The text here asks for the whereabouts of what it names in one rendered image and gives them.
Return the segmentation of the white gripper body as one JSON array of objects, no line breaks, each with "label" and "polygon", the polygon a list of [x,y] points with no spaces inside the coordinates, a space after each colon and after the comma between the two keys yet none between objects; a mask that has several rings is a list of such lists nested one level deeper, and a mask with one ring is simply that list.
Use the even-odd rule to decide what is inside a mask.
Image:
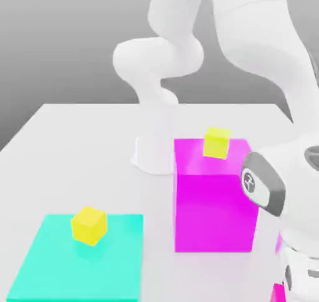
[{"label": "white gripper body", "polygon": [[286,302],[319,302],[319,258],[285,258],[283,284]]}]

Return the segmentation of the small magenta cube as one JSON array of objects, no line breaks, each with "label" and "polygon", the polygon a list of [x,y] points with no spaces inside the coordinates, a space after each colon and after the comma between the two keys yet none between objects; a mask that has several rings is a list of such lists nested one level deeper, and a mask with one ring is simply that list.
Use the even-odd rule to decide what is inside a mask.
[{"label": "small magenta cube", "polygon": [[283,284],[274,284],[269,302],[286,302]]}]

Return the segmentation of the small yellow cube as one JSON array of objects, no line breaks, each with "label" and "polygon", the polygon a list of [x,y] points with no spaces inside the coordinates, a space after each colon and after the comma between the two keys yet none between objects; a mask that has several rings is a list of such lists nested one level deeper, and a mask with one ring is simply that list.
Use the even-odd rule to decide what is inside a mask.
[{"label": "small yellow cube", "polygon": [[230,129],[209,127],[204,136],[203,155],[225,160],[231,137]]},{"label": "small yellow cube", "polygon": [[107,214],[86,206],[71,219],[71,226],[75,240],[95,246],[107,232]]}]

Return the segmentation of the large magenta box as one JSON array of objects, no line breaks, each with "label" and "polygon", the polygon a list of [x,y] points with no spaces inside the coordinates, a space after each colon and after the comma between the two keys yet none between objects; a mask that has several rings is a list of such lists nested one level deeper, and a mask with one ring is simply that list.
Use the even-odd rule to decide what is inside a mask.
[{"label": "large magenta box", "polygon": [[240,173],[250,146],[245,139],[231,139],[225,160],[205,157],[203,147],[203,139],[174,141],[174,249],[248,253],[258,208],[244,195]]}]

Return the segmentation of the large turquoise box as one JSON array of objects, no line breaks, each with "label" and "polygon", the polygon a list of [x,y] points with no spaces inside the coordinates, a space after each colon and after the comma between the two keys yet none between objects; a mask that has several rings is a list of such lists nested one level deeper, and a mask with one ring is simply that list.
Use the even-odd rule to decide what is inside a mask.
[{"label": "large turquoise box", "polygon": [[71,219],[44,217],[6,302],[140,302],[143,216],[109,215],[95,246],[74,240]]}]

